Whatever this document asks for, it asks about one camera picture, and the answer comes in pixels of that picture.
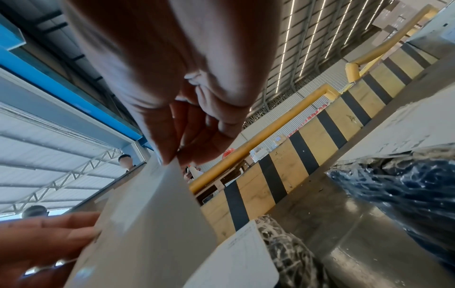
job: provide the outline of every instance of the paper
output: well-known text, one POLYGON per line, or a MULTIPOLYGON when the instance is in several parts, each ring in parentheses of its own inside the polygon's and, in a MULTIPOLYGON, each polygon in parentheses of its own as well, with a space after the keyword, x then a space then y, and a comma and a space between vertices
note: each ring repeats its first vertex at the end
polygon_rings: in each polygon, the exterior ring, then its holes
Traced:
POLYGON ((109 199, 97 241, 80 255, 66 288, 183 287, 214 251, 216 236, 177 160, 148 163, 109 199))
POLYGON ((254 220, 224 241, 184 288, 272 288, 279 274, 254 220))

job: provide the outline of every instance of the safety stripe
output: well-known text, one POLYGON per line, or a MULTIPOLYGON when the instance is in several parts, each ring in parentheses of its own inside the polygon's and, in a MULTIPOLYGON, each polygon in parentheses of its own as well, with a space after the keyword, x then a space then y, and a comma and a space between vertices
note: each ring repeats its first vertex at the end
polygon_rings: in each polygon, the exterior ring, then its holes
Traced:
POLYGON ((384 65, 398 77, 398 79, 403 82, 403 84, 408 85, 412 82, 411 77, 409 77, 392 59, 387 58, 383 61, 384 65))
POLYGON ((363 81, 370 87, 371 90, 381 99, 384 104, 389 104, 392 101, 392 97, 387 93, 387 91, 376 81, 376 79, 371 76, 370 73, 367 73, 363 78, 363 81))
POLYGON ((332 118, 328 115, 327 111, 322 110, 321 112, 319 112, 317 118, 319 119, 319 122, 321 122, 322 126, 327 131, 329 136, 332 138, 333 142, 338 147, 338 149, 340 149, 341 147, 343 147, 343 145, 347 143, 347 140, 343 136, 343 133, 341 133, 338 126, 335 124, 335 122, 333 122, 332 118))
POLYGON ((341 94, 341 98, 345 101, 346 105, 354 112, 355 116, 359 119, 360 123, 365 126, 371 121, 371 117, 360 106, 359 102, 352 96, 349 91, 341 94))
POLYGON ((261 166, 262 174, 272 193, 273 200, 275 203, 280 202, 288 193, 286 192, 286 188, 284 188, 280 174, 278 174, 270 154, 259 160, 259 166, 261 166))
POLYGON ((412 59, 414 59, 420 66, 422 66, 423 68, 428 68, 431 66, 431 63, 428 62, 424 57, 422 57, 422 55, 420 55, 416 50, 414 50, 411 45, 409 44, 404 44, 403 46, 401 46, 401 49, 406 53, 408 54, 409 56, 411 56, 412 59))
POLYGON ((229 211, 231 212, 234 228, 238 231, 240 228, 245 226, 250 219, 248 218, 245 204, 243 203, 242 196, 240 195, 237 181, 232 182, 224 188, 224 194, 226 195, 227 205, 229 206, 229 211))
POLYGON ((289 139, 291 140, 291 143, 299 155, 299 158, 305 166, 308 174, 311 175, 314 171, 316 171, 316 169, 319 168, 319 164, 314 158, 313 153, 311 153, 311 150, 308 148, 307 143, 305 143, 302 135, 298 132, 292 134, 289 139))

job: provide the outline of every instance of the yellow and black striped barrier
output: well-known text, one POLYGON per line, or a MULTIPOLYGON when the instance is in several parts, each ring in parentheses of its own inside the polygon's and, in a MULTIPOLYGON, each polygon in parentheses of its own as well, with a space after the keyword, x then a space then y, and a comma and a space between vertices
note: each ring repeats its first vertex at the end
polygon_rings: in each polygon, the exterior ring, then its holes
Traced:
POLYGON ((222 242, 267 213, 437 61, 404 44, 201 209, 222 242))

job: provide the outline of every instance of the clear plastic wrap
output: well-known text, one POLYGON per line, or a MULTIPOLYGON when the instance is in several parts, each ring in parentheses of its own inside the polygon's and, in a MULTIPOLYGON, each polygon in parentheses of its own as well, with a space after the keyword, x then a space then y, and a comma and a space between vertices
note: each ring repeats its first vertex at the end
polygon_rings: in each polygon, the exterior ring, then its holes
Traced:
POLYGON ((256 225, 280 274, 279 287, 336 287, 324 266, 299 238, 286 233, 269 215, 256 219, 256 225))
POLYGON ((455 145, 337 163, 326 174, 422 247, 455 265, 455 145))

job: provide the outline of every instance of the fluorescent light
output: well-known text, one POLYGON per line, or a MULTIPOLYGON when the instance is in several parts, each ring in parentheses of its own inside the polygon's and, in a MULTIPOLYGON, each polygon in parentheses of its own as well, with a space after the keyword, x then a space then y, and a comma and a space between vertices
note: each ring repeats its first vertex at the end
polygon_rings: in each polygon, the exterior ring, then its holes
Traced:
POLYGON ((354 31, 354 28, 355 28, 355 26, 357 25, 357 22, 359 21, 360 16, 361 16, 362 13, 364 12, 365 7, 366 7, 366 4, 368 3, 368 1, 369 1, 369 0, 366 0, 366 1, 365 1, 365 4, 364 4, 364 6, 362 7, 362 10, 360 10, 359 16, 357 16, 357 19, 355 20, 354 25, 352 26, 351 31, 349 31, 349 35, 347 36, 344 45, 346 45, 347 41, 349 40, 349 37, 351 37, 351 34, 352 34, 352 32, 354 31))
POLYGON ((316 34, 316 31, 318 30, 319 21, 321 20, 322 11, 324 10, 324 6, 325 5, 326 5, 326 0, 324 0, 324 2, 322 2, 322 8, 321 8, 321 11, 319 12, 318 20, 316 21, 316 26, 314 27, 313 35, 311 35, 311 40, 309 41, 308 50, 307 50, 307 53, 305 55, 305 60, 303 60, 302 69, 300 70, 299 77, 302 76, 303 68, 305 68, 305 64, 306 64, 307 59, 308 59, 308 54, 309 54, 309 52, 311 50, 311 44, 313 44, 314 35, 316 34))
POLYGON ((338 32, 340 32, 341 24, 343 24, 343 22, 345 21, 346 14, 347 14, 347 12, 348 12, 348 10, 349 10, 349 6, 351 6, 351 3, 352 3, 352 0, 349 1, 349 4, 348 4, 347 7, 346 7, 345 13, 343 14, 343 17, 341 18, 340 25, 338 25, 338 29, 337 29, 337 31, 335 32, 335 35, 333 36, 332 43, 330 43, 330 46, 328 47, 328 51, 327 51, 327 54, 326 54, 326 56, 324 57, 324 59, 327 59, 328 54, 330 53, 330 50, 332 49, 333 42, 335 42, 335 39, 337 38, 338 32))
POLYGON ((365 30, 367 30, 368 27, 371 25, 371 22, 373 22, 373 19, 374 19, 374 17, 376 16, 376 13, 378 13, 378 10, 379 10, 379 8, 381 7, 381 5, 382 5, 383 2, 384 2, 384 0, 381 0, 381 2, 380 2, 379 5, 378 5, 378 8, 376 8, 376 11, 374 12, 373 16, 371 17, 370 22, 368 22, 368 25, 365 27, 365 30))
POLYGON ((288 45, 289 29, 291 29, 292 12, 294 11, 294 3, 295 3, 295 0, 292 0, 291 11, 289 13, 288 29, 286 30, 286 39, 284 40, 283 57, 281 57, 280 72, 278 73, 278 81, 276 82, 275 93, 278 93, 278 88, 280 88, 281 72, 283 71, 284 55, 286 54, 286 46, 288 45))

